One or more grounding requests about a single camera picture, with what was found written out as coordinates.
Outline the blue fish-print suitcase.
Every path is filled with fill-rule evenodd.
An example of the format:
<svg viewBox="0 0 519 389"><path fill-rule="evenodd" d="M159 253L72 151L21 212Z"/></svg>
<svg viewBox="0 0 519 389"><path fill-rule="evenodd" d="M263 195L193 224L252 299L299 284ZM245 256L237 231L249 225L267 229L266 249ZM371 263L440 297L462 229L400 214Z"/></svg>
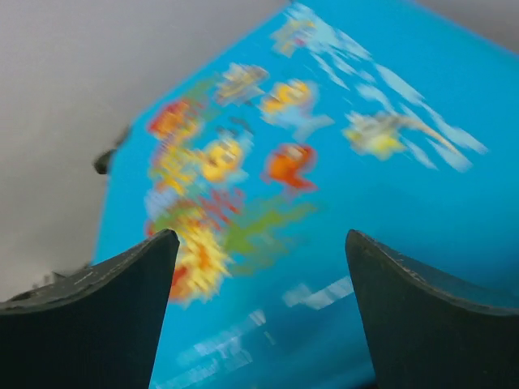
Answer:
<svg viewBox="0 0 519 389"><path fill-rule="evenodd" d="M373 379L357 229L518 292L518 56L406 1L299 1L131 124L93 260L180 241L151 388Z"/></svg>

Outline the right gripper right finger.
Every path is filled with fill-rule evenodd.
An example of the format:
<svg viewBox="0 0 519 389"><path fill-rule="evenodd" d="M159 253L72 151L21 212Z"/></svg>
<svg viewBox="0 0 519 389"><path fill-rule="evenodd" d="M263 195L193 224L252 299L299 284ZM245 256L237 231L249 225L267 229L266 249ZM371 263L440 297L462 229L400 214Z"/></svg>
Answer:
<svg viewBox="0 0 519 389"><path fill-rule="evenodd" d="M345 254L379 388L516 388L518 298L351 229Z"/></svg>

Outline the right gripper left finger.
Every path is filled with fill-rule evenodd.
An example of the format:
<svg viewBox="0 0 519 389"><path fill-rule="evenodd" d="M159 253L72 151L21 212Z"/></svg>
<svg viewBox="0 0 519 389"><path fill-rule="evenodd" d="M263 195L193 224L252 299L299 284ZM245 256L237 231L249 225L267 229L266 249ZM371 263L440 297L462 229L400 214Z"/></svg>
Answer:
<svg viewBox="0 0 519 389"><path fill-rule="evenodd" d="M178 248L164 229L2 302L1 386L147 388Z"/></svg>

